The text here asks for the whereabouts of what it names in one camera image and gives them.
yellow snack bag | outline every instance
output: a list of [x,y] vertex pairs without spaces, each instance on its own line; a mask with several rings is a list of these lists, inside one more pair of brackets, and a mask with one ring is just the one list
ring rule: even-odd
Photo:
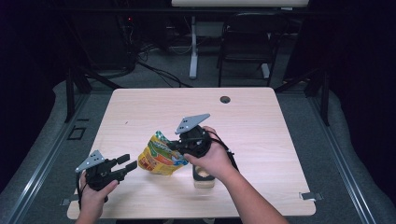
[[175,170],[187,165],[189,162],[177,150],[171,150],[166,145],[169,142],[160,131],[152,135],[138,157],[140,168],[154,174],[171,175]]

table top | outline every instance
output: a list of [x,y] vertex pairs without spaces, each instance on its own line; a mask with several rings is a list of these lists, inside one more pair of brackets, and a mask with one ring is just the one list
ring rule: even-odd
[[309,0],[172,0],[173,7],[306,7]]
[[[222,103],[222,96],[231,101]],[[137,160],[156,131],[177,140],[175,130],[183,117],[205,113],[210,117],[200,125],[216,129],[234,152],[241,174],[282,215],[315,213],[314,203],[299,196],[310,190],[270,88],[116,90],[92,152],[99,149],[106,159],[129,153],[131,161]],[[137,167],[109,195],[102,218],[238,217],[227,189],[215,181],[212,189],[195,188],[191,164],[172,175],[153,175]],[[78,203],[72,202],[67,215],[75,219],[78,214]]]

human hand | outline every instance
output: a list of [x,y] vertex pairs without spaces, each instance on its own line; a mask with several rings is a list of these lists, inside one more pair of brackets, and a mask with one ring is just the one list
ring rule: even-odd
[[[211,138],[219,140],[219,138],[214,134],[216,133],[214,129],[207,126],[203,128],[209,132]],[[210,149],[203,157],[198,159],[190,154],[185,153],[184,158],[191,164],[202,167],[210,175],[213,175],[220,181],[222,181],[224,177],[226,177],[230,172],[236,171],[227,156],[225,148],[215,141],[212,141]]]
[[103,189],[96,191],[87,184],[85,174],[80,179],[82,191],[81,211],[76,223],[95,223],[103,213],[105,197],[117,187],[119,181],[113,180]]

finger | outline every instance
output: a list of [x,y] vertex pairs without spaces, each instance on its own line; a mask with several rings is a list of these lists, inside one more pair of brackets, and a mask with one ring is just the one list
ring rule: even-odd
[[85,174],[87,174],[85,171],[82,173],[81,178],[79,179],[80,185],[83,187],[87,184],[87,177],[85,177]]
[[107,186],[101,189],[99,193],[103,198],[105,198],[109,193],[111,193],[117,187],[118,184],[119,184],[118,180],[113,180]]
[[198,158],[196,158],[196,157],[194,157],[194,156],[192,156],[192,155],[190,155],[190,154],[187,154],[187,153],[184,153],[184,158],[185,158],[187,161],[189,161],[191,164],[193,164],[193,165],[195,165],[196,160],[198,160]]
[[203,128],[204,128],[207,132],[209,132],[209,135],[210,135],[211,138],[214,138],[214,139],[218,139],[218,140],[219,140],[219,138],[217,137],[216,130],[214,130],[214,129],[212,129],[211,127],[208,127],[208,126],[204,126]]

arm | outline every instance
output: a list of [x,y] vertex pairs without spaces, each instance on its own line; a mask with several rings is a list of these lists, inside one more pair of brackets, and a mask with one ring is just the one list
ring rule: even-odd
[[96,191],[87,185],[84,173],[81,176],[80,183],[82,190],[81,211],[76,223],[95,223],[103,213],[105,197],[117,187],[119,181],[113,180],[100,191]]
[[[207,131],[216,131],[204,127]],[[221,181],[230,192],[231,198],[243,223],[288,223],[282,215],[266,201],[260,193],[231,165],[224,148],[213,142],[209,151],[197,159],[185,154],[192,164],[203,167],[210,175]]]

